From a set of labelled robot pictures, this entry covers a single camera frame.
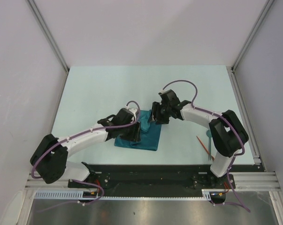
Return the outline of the teal satin napkin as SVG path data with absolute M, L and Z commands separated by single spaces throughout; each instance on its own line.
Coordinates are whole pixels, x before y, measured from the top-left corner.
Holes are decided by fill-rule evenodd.
M 148 120 L 150 119 L 150 116 L 151 110 L 141 110 L 138 120 L 141 123 L 140 141 L 127 141 L 117 137 L 115 139 L 114 146 L 120 148 L 157 151 L 161 135 L 161 124 L 156 124 L 155 122 L 149 123 Z

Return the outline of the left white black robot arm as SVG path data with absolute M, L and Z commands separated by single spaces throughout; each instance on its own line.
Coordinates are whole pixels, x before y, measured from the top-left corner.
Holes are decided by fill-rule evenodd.
M 65 179 L 78 180 L 86 188 L 92 186 L 95 176 L 91 166 L 85 162 L 70 162 L 68 158 L 94 144 L 117 137 L 139 140 L 139 116 L 139 109 L 125 107 L 78 134 L 60 138 L 46 135 L 30 158 L 32 178 L 42 179 L 46 184 Z

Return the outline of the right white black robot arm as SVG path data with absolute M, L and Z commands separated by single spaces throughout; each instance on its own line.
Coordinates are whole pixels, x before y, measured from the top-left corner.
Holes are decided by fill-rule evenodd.
M 245 154 L 245 143 L 249 136 L 232 110 L 213 112 L 195 106 L 193 101 L 180 101 L 173 90 L 159 93 L 160 102 L 153 102 L 149 122 L 168 124 L 170 118 L 194 122 L 210 130 L 216 156 L 210 167 L 211 174 L 207 182 L 213 188 L 219 188 L 225 181 L 235 158 Z

